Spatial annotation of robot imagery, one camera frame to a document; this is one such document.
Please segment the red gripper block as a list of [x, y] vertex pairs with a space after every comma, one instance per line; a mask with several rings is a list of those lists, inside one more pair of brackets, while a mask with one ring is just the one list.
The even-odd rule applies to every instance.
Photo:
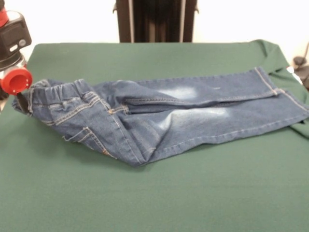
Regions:
[[26, 68], [13, 68], [4, 73], [0, 86], [8, 94], [17, 94], [17, 103], [23, 113], [28, 113], [28, 101], [21, 93], [32, 84], [32, 74]]

